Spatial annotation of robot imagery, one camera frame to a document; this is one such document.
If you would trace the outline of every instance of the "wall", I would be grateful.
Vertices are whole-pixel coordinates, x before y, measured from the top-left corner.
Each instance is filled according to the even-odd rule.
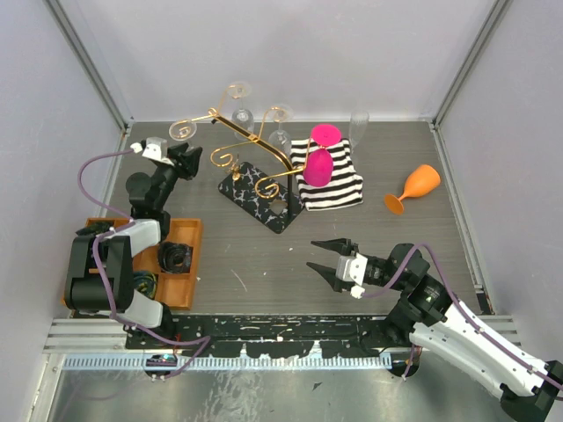
[[[256,113],[433,117],[493,2],[62,1],[137,121],[201,116],[240,79]]]
[[[513,2],[442,131],[495,307],[563,361],[562,19],[560,0]]]
[[[73,231],[97,209],[77,189],[88,157],[120,133],[45,4],[0,3],[1,420],[23,420],[59,298]],[[109,163],[86,186],[101,194]]]

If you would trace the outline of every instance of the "gray floor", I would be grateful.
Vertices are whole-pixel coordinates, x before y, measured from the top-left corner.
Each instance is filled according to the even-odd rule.
[[[87,397],[108,397],[97,401]],[[424,352],[407,382],[386,370],[190,372],[167,382],[64,371],[50,422],[509,422],[468,375]]]
[[[314,126],[288,123],[285,128],[294,139],[304,139]],[[347,123],[336,126],[347,132]],[[168,127],[167,123],[135,124],[129,142],[147,136],[168,138]],[[263,137],[267,139],[273,127],[267,125]],[[406,200],[401,216],[391,214],[383,203],[386,193],[401,193],[406,177],[418,165],[430,164],[442,172],[428,124],[370,123],[354,155],[356,169],[364,177],[364,203],[334,211],[303,211],[281,235],[262,226],[217,191],[226,173],[209,161],[209,154],[235,141],[233,133],[220,124],[199,124],[191,143],[204,148],[200,173],[190,182],[180,180],[165,207],[172,217],[203,220],[201,279],[195,288],[193,311],[387,313],[398,294],[358,301],[348,294],[334,293],[305,265],[314,261],[335,266],[335,253],[310,245],[311,240],[335,237],[350,237],[360,244],[361,251],[385,258],[397,243],[430,243],[454,290],[472,310],[479,310],[445,185],[424,198]],[[241,147],[238,154],[240,161],[248,161],[267,174],[283,170],[273,156],[255,145]],[[125,156],[111,204],[127,210],[127,177],[136,171],[152,174],[153,169],[148,160]]]

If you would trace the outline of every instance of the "black and white striped cloth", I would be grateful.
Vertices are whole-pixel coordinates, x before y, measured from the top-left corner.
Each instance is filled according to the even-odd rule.
[[[309,139],[291,142],[291,161],[294,166],[303,164]],[[316,151],[318,145],[311,142],[309,154]],[[336,145],[326,149],[334,162],[333,178],[328,185],[314,187],[307,185],[303,174],[296,174],[299,195],[308,211],[352,207],[363,202],[363,177],[355,172],[350,157],[350,141],[342,139]]]

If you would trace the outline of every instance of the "gray wood tabletop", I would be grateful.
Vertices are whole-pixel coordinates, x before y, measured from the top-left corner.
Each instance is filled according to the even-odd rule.
[[[168,137],[169,123],[136,123],[128,143],[148,136]],[[309,136],[316,123],[287,123],[293,139]],[[347,123],[334,123],[347,134]],[[266,124],[267,139],[274,124]],[[433,136],[424,122],[369,123],[354,152],[355,167],[364,177],[363,204],[333,211],[303,211],[280,235],[276,235],[223,197],[217,185],[226,177],[209,161],[215,148],[235,143],[234,134],[221,124],[199,124],[190,140],[202,146],[196,178],[179,180],[165,209],[172,218],[201,218],[203,243],[195,287],[193,312],[205,313],[370,313],[389,312],[398,299],[390,292],[374,300],[356,300],[334,293],[306,266],[307,261],[336,266],[338,255],[311,245],[311,240],[349,237],[368,255],[387,258],[398,243],[428,242],[436,252],[446,276],[459,297],[479,311],[472,278],[457,231],[448,191],[442,184],[429,195],[405,200],[405,213],[393,215],[384,205],[386,193],[401,194],[408,175],[420,164],[430,164],[442,173]],[[266,174],[283,171],[273,156],[256,145],[237,150]],[[111,204],[129,210],[125,191],[127,177],[154,165],[140,156],[125,156],[118,172]],[[285,178],[280,182],[287,184]],[[437,276],[432,267],[430,273]],[[377,287],[368,287],[369,291]]]

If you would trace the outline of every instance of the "orange wooden box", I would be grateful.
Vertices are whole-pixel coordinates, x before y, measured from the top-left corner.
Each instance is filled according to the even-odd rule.
[[[113,222],[115,227],[127,224],[126,218],[89,218],[86,225],[93,222]],[[197,269],[200,264],[203,223],[197,218],[172,218],[170,233],[166,240],[176,244],[187,244],[194,248],[190,272],[169,274],[161,271],[158,264],[158,246],[152,246],[133,258],[133,270],[146,270],[158,277],[155,300],[167,304],[171,309],[191,309],[194,301]]]

